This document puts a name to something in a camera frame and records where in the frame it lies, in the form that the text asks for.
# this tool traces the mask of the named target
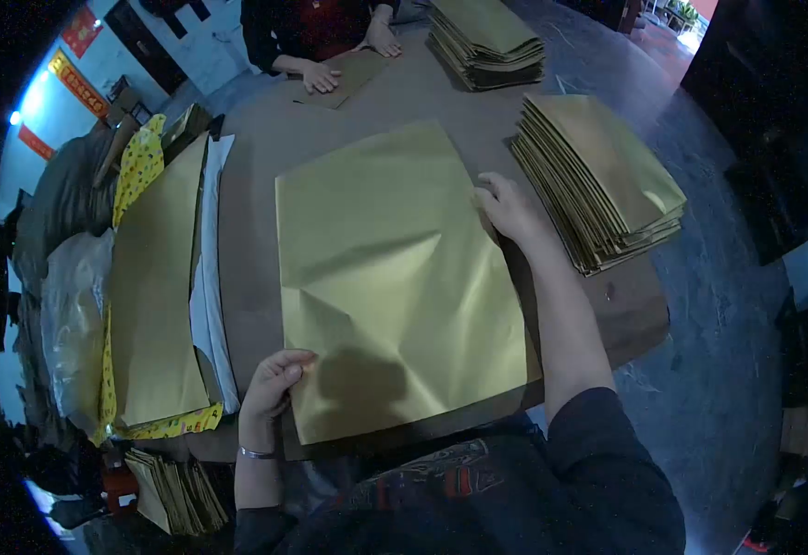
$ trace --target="person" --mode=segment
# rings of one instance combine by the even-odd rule
[[[400,55],[400,43],[389,27],[398,1],[243,0],[241,25],[249,61],[270,75],[301,75],[309,94],[330,93],[342,74],[321,62],[365,48],[387,58]]]
[[[278,352],[255,371],[241,408],[236,553],[684,552],[681,509],[623,413],[560,239],[517,184],[479,177],[483,209],[534,276],[548,438],[536,425],[449,438],[444,449],[379,472],[297,522],[278,507],[277,461],[251,458],[273,453],[271,419],[315,358]]]

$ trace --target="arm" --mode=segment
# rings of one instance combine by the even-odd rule
[[[555,230],[528,206],[518,186],[496,173],[479,176],[487,216],[530,262],[540,320],[546,423],[565,403],[593,387],[614,389],[595,313]]]
[[[519,245],[534,275],[548,460],[573,507],[559,520],[581,531],[569,541],[587,552],[684,552],[678,501],[623,413],[594,312],[560,238],[516,184],[480,177],[487,216]],[[598,534],[587,537],[592,528]]]
[[[397,0],[373,0],[370,4],[373,8],[373,17],[370,19],[364,40],[355,50],[369,46],[386,58],[397,58],[401,54],[401,45],[389,25],[398,2]]]
[[[256,368],[238,416],[238,440],[248,451],[276,452],[273,419],[284,409],[287,389],[302,377],[310,351],[280,351]],[[281,483],[276,459],[256,459],[238,450],[234,466],[234,504],[238,511],[235,553],[270,552],[296,520],[278,509]]]
[[[272,18],[265,0],[243,0],[241,26],[249,63],[269,75],[277,75],[280,70],[273,69],[273,64],[280,51],[278,41],[272,37]]]

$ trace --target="table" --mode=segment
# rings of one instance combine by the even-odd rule
[[[277,175],[356,140],[434,118],[453,140],[474,179],[480,172],[502,173],[515,179],[535,200],[536,209],[543,210],[506,146],[506,140],[517,133],[524,93],[538,93],[538,87],[468,93],[428,49],[426,36],[425,29],[417,29],[401,37],[404,55],[337,110],[293,103],[292,94],[302,83],[291,81],[279,83],[249,104],[234,108],[225,118],[223,135],[234,134],[236,139],[220,185],[219,281],[225,335],[242,395],[259,361],[283,348],[274,207]],[[528,331],[539,345],[527,261],[510,241],[503,240],[501,244]],[[613,367],[641,355],[665,338],[669,324],[666,303],[646,256],[586,279],[585,288]],[[537,389],[538,384],[491,403],[493,410],[511,412],[536,405],[542,401],[542,385]],[[475,406],[461,410],[466,416],[454,424],[448,422],[435,429],[421,425],[421,433],[425,437],[443,435],[479,418]],[[292,457],[287,453],[287,458],[368,454],[394,441],[380,440],[372,447],[364,441],[331,443],[335,445],[318,444],[309,453]]]

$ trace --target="concrete floor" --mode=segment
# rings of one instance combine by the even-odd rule
[[[773,320],[789,286],[783,265],[756,264],[722,176],[733,153],[660,66],[628,37],[552,0],[507,4],[545,41],[544,91],[599,97],[687,195],[682,233],[653,252],[671,333],[620,368],[615,382],[682,505],[687,553],[732,553],[776,474],[781,369]],[[207,99],[184,87],[164,113],[172,121],[198,101],[222,114],[275,79],[242,74]]]
[[[632,29],[629,39],[657,62],[674,84],[681,83],[694,54],[678,41],[675,31],[648,22],[645,28]]]

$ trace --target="red banner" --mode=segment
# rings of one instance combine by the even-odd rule
[[[83,75],[77,71],[74,64],[65,56],[62,49],[56,50],[55,55],[52,57],[49,65],[50,71],[53,72],[58,80],[65,83],[65,87],[73,93],[77,100],[83,103],[89,111],[92,112],[99,119],[107,116],[108,102],[102,98],[102,95],[96,91],[89,82],[83,78]]]
[[[102,32],[102,24],[96,25],[96,16],[92,14],[87,6],[83,6],[77,12],[71,23],[62,31],[62,38],[67,43],[77,58],[83,57],[83,52],[89,48],[92,41],[96,40]]]
[[[43,160],[49,161],[49,159],[52,158],[52,155],[56,153],[56,151],[52,150],[52,148],[44,143],[40,137],[34,135],[33,131],[23,123],[19,129],[19,139],[21,139],[21,142],[31,147],[31,150],[33,150],[35,153],[42,156]]]

